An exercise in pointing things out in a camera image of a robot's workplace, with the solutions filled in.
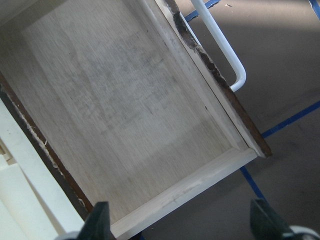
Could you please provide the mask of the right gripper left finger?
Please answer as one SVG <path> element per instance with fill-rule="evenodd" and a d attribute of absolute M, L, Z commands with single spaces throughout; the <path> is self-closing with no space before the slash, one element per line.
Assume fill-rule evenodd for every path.
<path fill-rule="evenodd" d="M 58 240 L 111 240 L 110 210 L 107 201 L 97 202 L 80 231 L 59 235 Z"/>

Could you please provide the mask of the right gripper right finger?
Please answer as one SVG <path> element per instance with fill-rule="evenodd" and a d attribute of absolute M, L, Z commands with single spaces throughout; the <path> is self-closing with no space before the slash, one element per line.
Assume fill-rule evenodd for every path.
<path fill-rule="evenodd" d="M 318 240 L 315 230 L 289 225 L 262 198 L 250 202 L 250 230 L 255 240 Z"/>

